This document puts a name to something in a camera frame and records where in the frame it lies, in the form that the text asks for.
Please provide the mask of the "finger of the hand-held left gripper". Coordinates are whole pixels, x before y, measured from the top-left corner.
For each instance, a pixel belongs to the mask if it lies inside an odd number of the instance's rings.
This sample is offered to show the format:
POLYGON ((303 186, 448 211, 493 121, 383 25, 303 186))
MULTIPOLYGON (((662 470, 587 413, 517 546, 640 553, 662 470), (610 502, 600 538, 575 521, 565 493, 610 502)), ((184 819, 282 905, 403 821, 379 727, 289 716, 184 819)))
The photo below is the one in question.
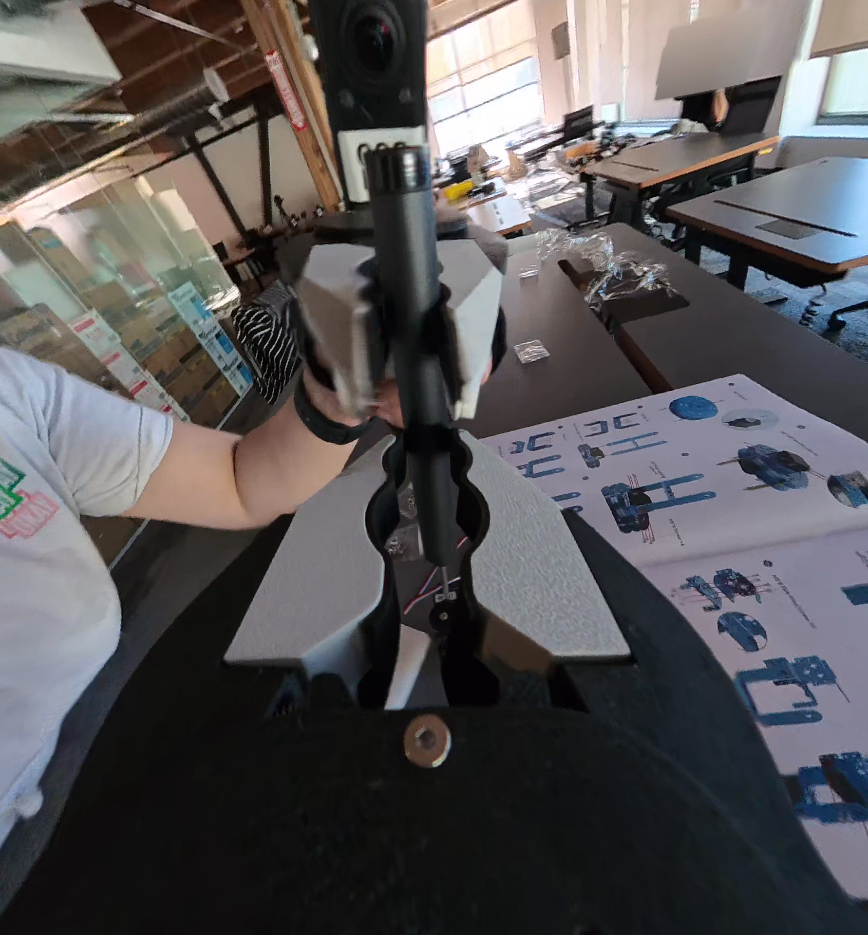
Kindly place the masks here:
POLYGON ((298 284, 301 317, 316 363, 345 411, 370 411, 389 368, 375 251, 355 243, 311 249, 298 284))
POLYGON ((474 240, 440 240, 441 367, 453 421, 472 419, 494 364, 502 273, 474 240))

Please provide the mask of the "crumpled clear plastic wrap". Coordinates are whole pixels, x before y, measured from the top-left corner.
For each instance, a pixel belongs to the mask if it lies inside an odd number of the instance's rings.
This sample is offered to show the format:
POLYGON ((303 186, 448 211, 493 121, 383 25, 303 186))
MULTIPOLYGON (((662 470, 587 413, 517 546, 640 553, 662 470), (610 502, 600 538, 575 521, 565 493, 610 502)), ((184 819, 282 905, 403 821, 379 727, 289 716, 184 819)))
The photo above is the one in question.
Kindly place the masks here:
POLYGON ((540 263, 555 265, 591 306, 617 299, 678 298, 667 267, 637 251, 621 251, 604 233, 581 235, 563 229, 537 233, 540 263))

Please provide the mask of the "open instruction manual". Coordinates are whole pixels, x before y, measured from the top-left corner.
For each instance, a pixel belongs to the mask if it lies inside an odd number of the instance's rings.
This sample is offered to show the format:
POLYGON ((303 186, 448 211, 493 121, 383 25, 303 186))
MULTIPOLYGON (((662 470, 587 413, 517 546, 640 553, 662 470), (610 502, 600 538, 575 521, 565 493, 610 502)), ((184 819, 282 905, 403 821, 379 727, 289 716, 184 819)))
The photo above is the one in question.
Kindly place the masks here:
POLYGON ((868 443, 743 375, 485 443, 685 616, 868 909, 868 443))

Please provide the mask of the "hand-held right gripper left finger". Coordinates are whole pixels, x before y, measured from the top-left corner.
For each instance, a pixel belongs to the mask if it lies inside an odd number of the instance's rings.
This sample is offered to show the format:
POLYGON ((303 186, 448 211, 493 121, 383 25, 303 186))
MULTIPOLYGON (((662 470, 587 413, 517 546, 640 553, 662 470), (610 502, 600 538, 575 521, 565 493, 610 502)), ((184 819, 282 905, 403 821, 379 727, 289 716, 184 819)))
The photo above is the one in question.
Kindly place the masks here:
POLYGON ((401 623, 392 556, 401 447, 386 435, 291 521, 224 657, 306 680, 340 678, 361 705, 384 705, 401 623))

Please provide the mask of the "black screwdriver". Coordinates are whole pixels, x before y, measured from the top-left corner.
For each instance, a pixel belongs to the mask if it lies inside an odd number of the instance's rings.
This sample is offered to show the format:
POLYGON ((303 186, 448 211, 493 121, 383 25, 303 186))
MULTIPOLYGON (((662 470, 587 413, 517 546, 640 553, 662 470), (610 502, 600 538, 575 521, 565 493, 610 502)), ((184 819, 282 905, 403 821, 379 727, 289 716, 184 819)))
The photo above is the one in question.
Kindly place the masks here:
POLYGON ((403 447, 424 555, 440 570, 440 600, 445 601, 451 593, 457 488, 451 464, 453 427, 440 362, 441 290, 428 149, 380 144, 367 152, 366 169, 403 447))

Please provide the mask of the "stack of cardboard boxes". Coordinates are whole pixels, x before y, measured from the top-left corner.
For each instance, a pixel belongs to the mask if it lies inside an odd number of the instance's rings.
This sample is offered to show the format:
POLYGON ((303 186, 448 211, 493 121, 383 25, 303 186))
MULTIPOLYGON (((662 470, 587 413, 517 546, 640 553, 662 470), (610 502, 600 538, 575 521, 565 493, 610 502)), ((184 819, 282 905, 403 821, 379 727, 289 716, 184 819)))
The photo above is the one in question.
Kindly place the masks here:
POLYGON ((251 371, 216 316, 236 289, 209 256, 163 251, 157 271, 112 228, 0 224, 0 344, 125 398, 219 427, 251 371))

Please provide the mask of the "desk with wooden edge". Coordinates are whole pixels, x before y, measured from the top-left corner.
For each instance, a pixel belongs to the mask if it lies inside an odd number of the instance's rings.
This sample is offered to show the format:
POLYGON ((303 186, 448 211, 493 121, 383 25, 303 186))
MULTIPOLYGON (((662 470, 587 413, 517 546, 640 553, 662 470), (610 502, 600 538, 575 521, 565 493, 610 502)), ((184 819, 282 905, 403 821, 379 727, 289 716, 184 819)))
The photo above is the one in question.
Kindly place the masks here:
POLYGON ((600 187, 611 194, 607 224, 626 224, 644 231, 643 206, 666 185, 681 184, 694 197, 709 191, 722 176, 754 175, 755 158, 774 151, 777 134, 682 134, 643 146, 627 147, 590 168, 600 187))
POLYGON ((868 266, 868 158, 829 157, 670 206, 685 227, 685 257, 707 248, 730 259, 744 291, 755 269, 801 288, 868 266))

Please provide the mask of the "black white striped cloth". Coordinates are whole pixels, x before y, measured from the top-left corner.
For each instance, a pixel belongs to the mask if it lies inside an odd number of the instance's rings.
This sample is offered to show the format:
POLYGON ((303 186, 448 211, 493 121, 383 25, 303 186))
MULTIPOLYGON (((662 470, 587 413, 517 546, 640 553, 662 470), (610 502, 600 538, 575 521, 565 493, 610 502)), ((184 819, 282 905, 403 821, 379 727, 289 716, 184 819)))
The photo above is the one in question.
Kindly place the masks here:
POLYGON ((280 279, 232 314, 236 343, 268 404, 280 401, 301 365, 297 296, 280 279))

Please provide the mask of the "red white sign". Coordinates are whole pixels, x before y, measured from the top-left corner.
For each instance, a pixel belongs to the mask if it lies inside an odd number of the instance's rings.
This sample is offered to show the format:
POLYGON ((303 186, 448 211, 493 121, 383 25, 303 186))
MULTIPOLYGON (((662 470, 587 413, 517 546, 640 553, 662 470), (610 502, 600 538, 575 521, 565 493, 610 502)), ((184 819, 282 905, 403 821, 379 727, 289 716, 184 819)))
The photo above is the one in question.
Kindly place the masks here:
POLYGON ((297 133, 305 132, 308 129, 307 117, 295 85, 285 69, 281 53, 276 50, 268 51, 264 55, 264 62, 282 102, 288 122, 297 133))

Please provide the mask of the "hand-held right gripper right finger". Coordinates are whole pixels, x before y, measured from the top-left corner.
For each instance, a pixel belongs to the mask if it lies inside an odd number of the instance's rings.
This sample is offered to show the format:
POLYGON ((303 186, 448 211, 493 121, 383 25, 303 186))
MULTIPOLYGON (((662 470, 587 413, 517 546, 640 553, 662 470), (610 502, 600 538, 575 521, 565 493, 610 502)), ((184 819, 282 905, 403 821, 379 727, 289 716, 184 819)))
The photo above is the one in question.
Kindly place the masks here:
POLYGON ((571 526, 550 498, 453 431, 455 523, 467 539, 452 611, 454 695, 577 695, 575 666, 630 659, 571 526))

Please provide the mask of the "wooden support post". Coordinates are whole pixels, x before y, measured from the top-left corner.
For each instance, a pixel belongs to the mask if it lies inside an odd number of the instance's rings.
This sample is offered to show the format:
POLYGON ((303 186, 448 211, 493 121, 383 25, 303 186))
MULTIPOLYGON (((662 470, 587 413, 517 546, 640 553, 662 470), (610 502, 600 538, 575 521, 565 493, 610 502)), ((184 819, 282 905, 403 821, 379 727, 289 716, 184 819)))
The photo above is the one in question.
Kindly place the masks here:
POLYGON ((242 1, 241 6, 263 59, 270 50, 278 51, 283 57, 308 123, 305 132, 297 133, 291 126, 292 130, 320 204, 328 211, 338 211, 344 206, 344 187, 337 166, 323 87, 311 57, 298 4, 291 1, 242 1))

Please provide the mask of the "black wristband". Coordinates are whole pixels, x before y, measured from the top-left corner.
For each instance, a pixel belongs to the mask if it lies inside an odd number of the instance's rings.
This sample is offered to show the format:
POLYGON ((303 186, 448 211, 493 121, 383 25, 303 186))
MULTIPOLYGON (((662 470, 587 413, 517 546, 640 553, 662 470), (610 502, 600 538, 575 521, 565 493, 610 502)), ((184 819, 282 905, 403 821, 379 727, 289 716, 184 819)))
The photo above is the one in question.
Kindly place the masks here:
POLYGON ((336 446, 357 443, 370 429, 372 418, 356 425, 347 426, 332 420, 316 408, 309 397, 306 383, 300 377, 293 396, 295 410, 301 423, 314 437, 336 446))

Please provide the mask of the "person's left forearm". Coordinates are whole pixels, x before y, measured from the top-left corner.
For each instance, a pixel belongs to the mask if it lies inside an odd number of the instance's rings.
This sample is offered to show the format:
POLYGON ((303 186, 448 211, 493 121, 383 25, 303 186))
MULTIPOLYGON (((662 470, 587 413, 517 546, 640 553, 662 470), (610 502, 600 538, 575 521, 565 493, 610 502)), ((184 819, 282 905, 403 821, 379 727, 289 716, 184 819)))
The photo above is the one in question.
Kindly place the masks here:
POLYGON ((245 436, 175 423, 159 465, 125 517, 220 530, 260 529, 294 513, 341 471, 358 440, 335 443, 314 428, 361 427, 337 395, 303 368, 297 383, 310 420, 294 395, 245 436))

